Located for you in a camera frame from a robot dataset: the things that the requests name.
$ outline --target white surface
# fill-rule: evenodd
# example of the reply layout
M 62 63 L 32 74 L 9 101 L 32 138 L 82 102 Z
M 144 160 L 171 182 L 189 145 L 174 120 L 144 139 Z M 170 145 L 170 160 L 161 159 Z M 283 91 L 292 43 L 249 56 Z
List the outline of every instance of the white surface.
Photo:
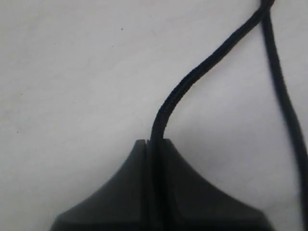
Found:
M 47 231 L 105 183 L 134 141 L 149 138 L 171 89 L 257 7 L 257 0 L 1 0 L 1 231 Z M 277 1 L 272 17 L 308 137 L 308 4 Z M 293 153 L 259 26 L 184 97 L 166 136 L 278 231 L 301 230 Z

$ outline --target white desk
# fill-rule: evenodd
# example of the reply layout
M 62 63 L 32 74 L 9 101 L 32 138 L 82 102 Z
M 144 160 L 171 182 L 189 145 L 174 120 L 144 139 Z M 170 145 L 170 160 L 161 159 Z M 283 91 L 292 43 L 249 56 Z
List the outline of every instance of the white desk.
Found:
M 243 0 L 0 1 L 0 227 L 47 231 L 149 138 L 173 87 L 257 9 Z M 272 8 L 308 137 L 308 2 Z M 260 26 L 176 108 L 167 128 L 210 182 L 299 231 L 297 172 Z

